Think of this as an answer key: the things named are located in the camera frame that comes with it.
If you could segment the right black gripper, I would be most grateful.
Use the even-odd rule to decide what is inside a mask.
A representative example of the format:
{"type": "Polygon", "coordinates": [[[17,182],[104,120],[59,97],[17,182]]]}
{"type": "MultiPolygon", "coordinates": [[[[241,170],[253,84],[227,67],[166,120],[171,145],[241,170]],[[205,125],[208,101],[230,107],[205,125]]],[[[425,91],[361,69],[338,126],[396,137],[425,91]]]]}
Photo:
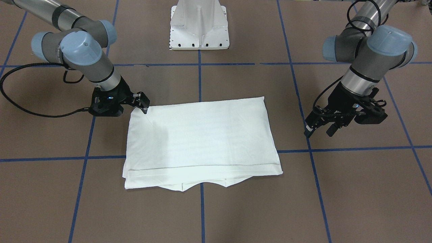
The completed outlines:
{"type": "Polygon", "coordinates": [[[103,91],[100,87],[94,88],[88,112],[93,116],[119,117],[124,111],[122,105],[139,108],[147,114],[150,100],[143,92],[131,92],[125,79],[121,77],[119,84],[112,90],[103,91]]]}

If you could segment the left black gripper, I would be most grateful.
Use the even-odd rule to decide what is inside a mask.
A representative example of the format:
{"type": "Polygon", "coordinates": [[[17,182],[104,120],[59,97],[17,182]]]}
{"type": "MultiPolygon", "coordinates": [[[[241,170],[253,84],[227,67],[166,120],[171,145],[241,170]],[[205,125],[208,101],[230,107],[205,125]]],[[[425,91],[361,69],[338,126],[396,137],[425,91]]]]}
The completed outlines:
{"type": "Polygon", "coordinates": [[[326,131],[329,137],[347,127],[352,120],[361,125],[382,123],[388,117],[384,109],[387,102],[375,100],[378,92],[379,89],[374,87],[369,95],[360,96],[347,90],[340,81],[334,81],[315,99],[312,111],[305,119],[304,135],[310,138],[319,127],[328,123],[331,124],[326,131]],[[325,107],[318,106],[321,96],[334,85],[336,87],[327,99],[328,104],[325,107]]]}

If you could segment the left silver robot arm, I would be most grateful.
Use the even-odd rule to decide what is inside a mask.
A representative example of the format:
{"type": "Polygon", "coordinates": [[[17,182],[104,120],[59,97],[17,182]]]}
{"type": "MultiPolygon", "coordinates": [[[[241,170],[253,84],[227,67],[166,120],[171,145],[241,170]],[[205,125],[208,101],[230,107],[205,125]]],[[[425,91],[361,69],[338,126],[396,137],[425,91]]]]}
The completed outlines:
{"type": "Polygon", "coordinates": [[[331,124],[328,136],[346,127],[352,120],[361,125],[382,123],[386,118],[386,101],[376,100],[377,84],[385,74],[406,66],[417,56],[418,47],[412,36],[386,25],[396,0],[365,0],[339,35],[327,37],[322,54],[326,60],[350,63],[349,69],[330,86],[328,104],[313,104],[305,119],[306,137],[321,126],[331,124]]]}

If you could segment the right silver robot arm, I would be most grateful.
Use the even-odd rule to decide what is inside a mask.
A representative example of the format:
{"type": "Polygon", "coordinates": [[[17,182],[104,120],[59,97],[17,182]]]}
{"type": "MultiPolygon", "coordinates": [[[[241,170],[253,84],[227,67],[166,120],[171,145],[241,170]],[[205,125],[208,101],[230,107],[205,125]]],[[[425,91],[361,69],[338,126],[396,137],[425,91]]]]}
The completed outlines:
{"type": "Polygon", "coordinates": [[[103,49],[117,40],[117,31],[107,20],[94,21],[74,8],[57,0],[6,0],[6,4],[17,6],[39,19],[51,24],[58,33],[39,32],[31,40],[31,49],[42,63],[19,66],[4,74],[1,85],[12,73],[33,66],[62,66],[63,81],[69,71],[79,71],[95,88],[91,105],[73,112],[59,115],[66,117],[78,112],[93,116],[119,117],[123,105],[139,108],[144,114],[150,100],[143,92],[133,93],[125,79],[109,60],[103,49]]]}

